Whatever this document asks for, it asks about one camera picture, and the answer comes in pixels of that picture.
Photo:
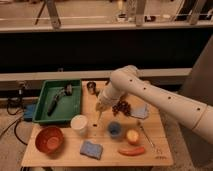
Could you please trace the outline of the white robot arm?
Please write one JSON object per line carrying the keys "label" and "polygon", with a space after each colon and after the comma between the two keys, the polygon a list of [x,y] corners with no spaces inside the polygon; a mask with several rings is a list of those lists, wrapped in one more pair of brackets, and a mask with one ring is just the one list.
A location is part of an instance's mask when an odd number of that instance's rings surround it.
{"label": "white robot arm", "polygon": [[107,110],[116,105],[125,93],[137,96],[163,110],[213,144],[212,106],[142,81],[138,77],[138,69],[133,65],[116,69],[110,74],[110,82],[98,95],[96,109],[101,112]]}

